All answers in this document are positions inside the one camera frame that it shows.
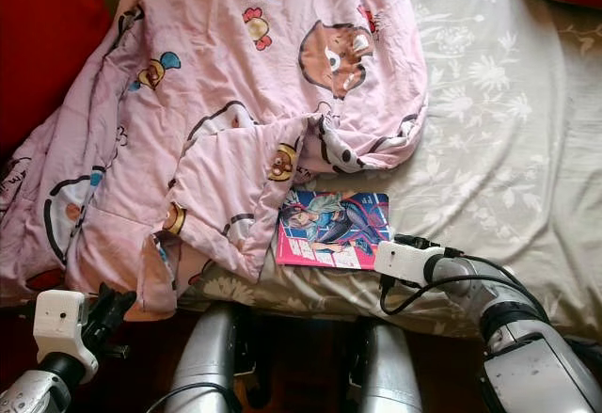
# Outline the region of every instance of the gray bed sheet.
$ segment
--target gray bed sheet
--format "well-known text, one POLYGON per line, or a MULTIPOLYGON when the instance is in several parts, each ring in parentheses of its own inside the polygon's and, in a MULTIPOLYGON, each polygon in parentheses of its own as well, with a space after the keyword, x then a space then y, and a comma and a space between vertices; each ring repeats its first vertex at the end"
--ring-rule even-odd
MULTIPOLYGON (((394 231, 503 262, 561 332, 602 338, 602 12, 547 0, 412 1, 430 77, 418 150, 395 170, 302 187, 386 192, 394 231)), ((220 299, 476 334, 444 294, 384 316, 377 274, 276 266, 275 243, 258 284, 208 266, 180 307, 220 299)), ((397 287, 391 304, 411 294, 397 287)))

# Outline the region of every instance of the cartoon bear face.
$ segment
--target cartoon bear face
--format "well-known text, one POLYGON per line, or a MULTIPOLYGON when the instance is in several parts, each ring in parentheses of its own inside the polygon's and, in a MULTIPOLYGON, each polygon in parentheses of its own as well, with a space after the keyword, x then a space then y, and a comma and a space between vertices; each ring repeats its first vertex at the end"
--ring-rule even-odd
POLYGON ((364 82, 366 70, 360 62, 372 50, 372 35, 367 29, 318 21, 301 43, 299 66, 312 84, 344 99, 349 90, 364 82))
POLYGON ((288 181, 293 173, 296 151, 286 143, 280 143, 268 179, 272 181, 288 181))

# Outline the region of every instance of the anime character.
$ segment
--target anime character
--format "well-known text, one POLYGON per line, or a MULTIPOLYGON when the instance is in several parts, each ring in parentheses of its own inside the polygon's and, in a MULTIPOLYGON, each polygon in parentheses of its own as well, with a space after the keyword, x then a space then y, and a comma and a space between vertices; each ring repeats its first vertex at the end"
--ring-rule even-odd
POLYGON ((320 195, 307 207, 286 206, 281 211, 282 221, 285 226, 305 230, 316 251, 340 252, 345 246, 354 246, 370 256, 370 244, 377 245, 383 238, 371 226, 363 209, 349 199, 354 193, 320 195), (320 235, 319 229, 324 228, 326 233, 320 235), (341 242, 341 237, 352 228, 356 228, 361 237, 341 242))
POLYGON ((291 145, 280 143, 270 173, 267 176, 268 180, 288 181, 293 175, 293 166, 296 157, 296 150, 291 145))
POLYGON ((250 35, 255 42, 255 47, 258 51, 263 51, 272 44, 272 39, 267 35, 270 26, 267 21, 261 17, 262 14, 263 11, 259 7, 249 7, 245 10, 245 13, 243 13, 246 30, 248 31, 248 35, 250 35))
POLYGON ((312 84, 344 99, 352 88, 364 82, 363 56, 371 56, 372 35, 352 24, 324 25, 316 22, 299 48, 299 66, 312 84))
POLYGON ((144 85, 155 90, 165 77, 167 70, 171 68, 178 69, 181 65, 178 56, 172 52, 163 53, 159 60, 152 58, 149 66, 138 73, 138 79, 132 82, 129 89, 135 91, 144 85))

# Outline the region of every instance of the book cover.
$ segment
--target book cover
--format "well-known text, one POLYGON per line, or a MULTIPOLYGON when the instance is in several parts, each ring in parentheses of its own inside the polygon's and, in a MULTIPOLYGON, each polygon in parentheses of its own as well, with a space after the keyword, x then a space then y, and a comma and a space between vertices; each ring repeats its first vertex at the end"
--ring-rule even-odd
POLYGON ((388 197, 292 190, 277 226, 277 264, 373 270, 378 243, 389 240, 388 197))

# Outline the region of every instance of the black cable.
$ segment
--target black cable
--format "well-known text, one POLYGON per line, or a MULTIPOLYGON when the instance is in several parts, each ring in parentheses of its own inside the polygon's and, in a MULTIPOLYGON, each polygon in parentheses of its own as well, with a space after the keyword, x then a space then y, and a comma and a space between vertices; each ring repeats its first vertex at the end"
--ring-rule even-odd
POLYGON ((505 284, 506 286, 510 286, 511 288, 516 289, 517 291, 519 291, 521 294, 525 295, 530 300, 530 302, 538 309, 538 312, 542 315, 542 319, 545 322, 549 323, 549 319, 547 318, 546 311, 542 308, 541 304, 533 296, 533 294, 531 294, 529 291, 527 291, 524 286, 522 286, 521 284, 516 284, 512 281, 508 281, 508 280, 500 278, 500 277, 490 277, 488 275, 462 275, 462 276, 458 276, 458 277, 449 277, 449 278, 443 278, 443 279, 439 279, 437 281, 433 281, 432 283, 429 283, 426 286, 423 286, 420 289, 418 289, 415 293, 413 293, 412 295, 407 297, 406 300, 399 307, 397 307, 393 310, 389 310, 387 308, 387 306, 385 305, 385 300, 386 300, 387 294, 388 294, 388 288, 384 288, 383 292, 381 293, 381 296, 380 296, 380 308, 383 310, 383 312, 385 314, 387 314, 389 316, 392 316, 393 314, 399 314, 401 311, 405 310, 412 303, 414 303, 418 298, 423 296, 424 293, 426 293, 427 291, 430 291, 431 289, 441 286, 442 284, 453 283, 455 281, 466 281, 466 280, 472 280, 472 279, 495 281, 497 283, 505 284))
POLYGON ((182 391, 186 391, 187 389, 193 389, 193 388, 213 388, 216 391, 218 391, 222 396, 224 396, 224 400, 226 401, 226 404, 228 405, 228 409, 230 410, 231 413, 241 413, 243 411, 243 406, 241 405, 240 401, 236 397, 236 394, 234 394, 233 390, 222 387, 221 385, 218 385, 216 383, 197 382, 197 383, 191 383, 189 385, 184 385, 183 387, 173 389, 172 391, 167 393, 165 396, 163 396, 161 399, 159 399, 157 402, 155 402, 153 405, 151 405, 150 408, 146 411, 146 413, 152 413, 157 408, 157 406, 159 406, 160 404, 165 402, 170 397, 175 396, 176 394, 178 394, 182 391))
POLYGON ((529 292, 529 290, 525 287, 525 285, 523 283, 521 283, 520 280, 517 277, 515 277, 509 270, 505 269, 504 267, 502 267, 501 265, 499 265, 495 262, 489 261, 485 258, 480 258, 478 256, 464 255, 463 258, 467 258, 469 260, 474 260, 474 261, 478 261, 478 262, 483 262, 483 263, 493 267, 494 269, 499 270, 502 274, 504 274, 506 277, 508 277, 510 279, 510 281, 512 281, 516 285, 520 286, 521 288, 523 288, 524 291, 521 291, 521 290, 519 290, 519 291, 522 294, 524 294, 525 292, 527 292, 529 294, 529 295, 527 295, 527 298, 531 301, 531 303, 533 304, 533 306, 535 307, 537 312, 539 312, 539 314, 542 316, 542 318, 544 319, 544 322, 549 324, 549 317, 547 317, 546 309, 539 302, 539 300, 537 300, 537 298, 533 294, 531 294, 531 292, 529 292))
POLYGON ((493 267, 494 269, 499 270, 502 274, 504 274, 506 277, 508 277, 513 283, 516 283, 518 286, 522 286, 523 288, 525 287, 523 285, 523 283, 521 283, 517 277, 515 277, 514 275, 512 275, 512 273, 505 269, 503 266, 493 262, 493 261, 489 261, 486 260, 485 258, 480 258, 478 256, 471 256, 471 255, 462 255, 461 258, 466 258, 468 260, 474 260, 474 261, 479 261, 479 262, 483 262, 487 265, 490 265, 491 267, 493 267))

